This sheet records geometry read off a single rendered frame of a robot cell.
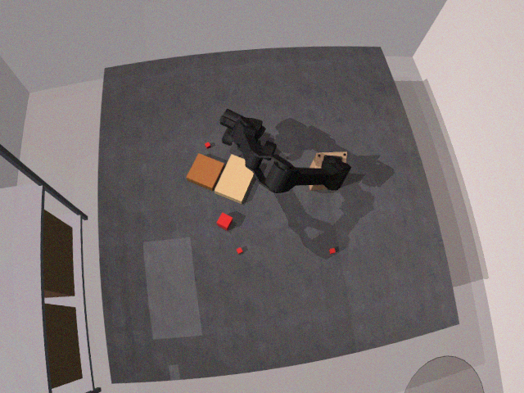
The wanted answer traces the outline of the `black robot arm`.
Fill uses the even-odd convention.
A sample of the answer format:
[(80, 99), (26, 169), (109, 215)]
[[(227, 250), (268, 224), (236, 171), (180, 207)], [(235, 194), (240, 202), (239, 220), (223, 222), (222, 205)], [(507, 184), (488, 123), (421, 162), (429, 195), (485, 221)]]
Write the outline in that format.
[[(257, 145), (266, 128), (262, 120), (246, 118), (229, 109), (219, 119), (220, 124), (232, 129), (232, 140), (242, 150), (245, 167), (251, 170), (259, 184), (274, 193), (288, 192), (296, 185), (324, 185), (328, 190), (341, 187), (351, 166), (341, 156), (324, 156), (321, 168), (295, 167), (279, 155), (265, 154)], [(274, 161), (267, 178), (260, 167), (263, 158)]]

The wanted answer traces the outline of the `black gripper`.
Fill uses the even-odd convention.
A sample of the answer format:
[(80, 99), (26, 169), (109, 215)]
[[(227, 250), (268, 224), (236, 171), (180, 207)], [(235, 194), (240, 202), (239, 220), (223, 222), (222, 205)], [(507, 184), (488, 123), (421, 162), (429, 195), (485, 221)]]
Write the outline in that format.
[[(223, 135), (223, 138), (222, 138), (222, 142), (226, 145), (229, 145), (231, 146), (232, 145), (232, 136), (231, 136), (231, 133), (232, 133), (232, 129), (229, 129), (227, 128), (227, 130), (225, 131), (224, 135)], [(257, 145), (258, 147), (260, 148), (260, 150), (265, 153), (265, 154), (273, 154), (275, 152), (275, 149), (277, 148), (276, 144), (272, 143), (272, 142), (266, 142), (264, 146), (261, 146), (261, 141), (258, 140), (258, 138), (256, 139), (256, 142), (257, 142)], [(241, 148), (239, 146), (237, 146), (237, 149), (238, 150), (241, 150)], [(271, 160), (272, 158), (264, 158), (266, 160)]]

